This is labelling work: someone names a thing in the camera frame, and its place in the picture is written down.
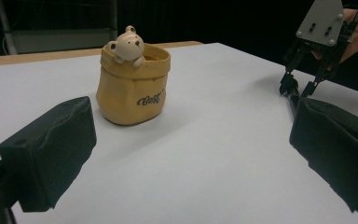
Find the white table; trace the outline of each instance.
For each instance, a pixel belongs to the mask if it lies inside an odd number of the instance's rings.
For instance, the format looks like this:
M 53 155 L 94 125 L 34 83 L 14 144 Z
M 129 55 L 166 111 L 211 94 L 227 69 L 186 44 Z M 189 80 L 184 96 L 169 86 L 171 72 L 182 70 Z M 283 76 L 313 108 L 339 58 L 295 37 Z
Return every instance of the white table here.
M 119 127 L 95 100 L 100 56 L 0 66 L 0 143 L 53 106 L 91 99 L 97 145 L 43 223 L 358 223 L 289 144 L 284 67 L 219 43 L 168 49 L 163 112 Z M 313 77 L 293 73 L 302 90 Z M 358 91 L 322 82 L 312 98 L 358 116 Z

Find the black background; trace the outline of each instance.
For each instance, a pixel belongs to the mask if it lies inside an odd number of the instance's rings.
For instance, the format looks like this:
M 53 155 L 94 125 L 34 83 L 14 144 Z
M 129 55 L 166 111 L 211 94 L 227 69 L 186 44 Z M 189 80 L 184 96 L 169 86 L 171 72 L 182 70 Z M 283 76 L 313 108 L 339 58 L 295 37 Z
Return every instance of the black background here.
M 111 25 L 109 0 L 4 0 L 4 3 L 13 29 L 82 29 Z M 147 43 L 219 42 L 283 64 L 282 57 L 295 40 L 296 29 L 312 3 L 313 0 L 117 0 L 118 33 L 123 33 L 130 24 Z M 358 5 L 355 0 L 342 3 Z M 3 46 L 0 22 L 0 55 L 5 54 Z M 318 62 L 307 55 L 297 69 L 313 74 L 317 66 Z M 338 77 L 332 81 L 358 90 L 358 53 L 340 65 Z

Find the white bear head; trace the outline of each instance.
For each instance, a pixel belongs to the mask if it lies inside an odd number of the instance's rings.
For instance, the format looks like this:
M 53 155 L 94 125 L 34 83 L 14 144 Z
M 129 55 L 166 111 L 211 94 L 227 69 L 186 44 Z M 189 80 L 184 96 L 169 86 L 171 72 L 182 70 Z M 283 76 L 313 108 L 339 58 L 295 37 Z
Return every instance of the white bear head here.
M 109 51 L 115 54 L 118 63 L 132 61 L 143 57 L 145 43 L 143 39 L 136 34 L 133 26 L 127 26 L 126 32 L 117 37 L 115 41 L 107 43 Z

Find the black fabric cover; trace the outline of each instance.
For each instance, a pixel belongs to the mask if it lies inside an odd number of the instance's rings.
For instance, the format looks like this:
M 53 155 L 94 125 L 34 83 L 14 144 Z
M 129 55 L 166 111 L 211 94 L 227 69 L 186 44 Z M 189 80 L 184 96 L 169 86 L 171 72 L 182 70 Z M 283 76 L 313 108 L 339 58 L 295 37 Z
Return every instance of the black fabric cover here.
M 54 106 L 0 144 L 2 162 L 17 178 L 23 212 L 54 208 L 96 145 L 88 96 Z
M 358 117 L 335 105 L 300 97 L 290 144 L 358 212 Z

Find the ceramic pot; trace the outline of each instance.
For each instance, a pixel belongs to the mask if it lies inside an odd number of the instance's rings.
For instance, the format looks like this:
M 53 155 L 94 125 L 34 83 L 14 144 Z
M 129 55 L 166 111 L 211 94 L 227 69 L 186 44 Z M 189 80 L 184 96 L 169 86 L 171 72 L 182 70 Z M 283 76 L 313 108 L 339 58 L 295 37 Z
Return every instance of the ceramic pot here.
M 133 125 L 161 113 L 165 104 L 171 54 L 145 44 L 145 61 L 118 63 L 107 46 L 101 53 L 101 76 L 96 93 L 103 116 L 119 125 Z

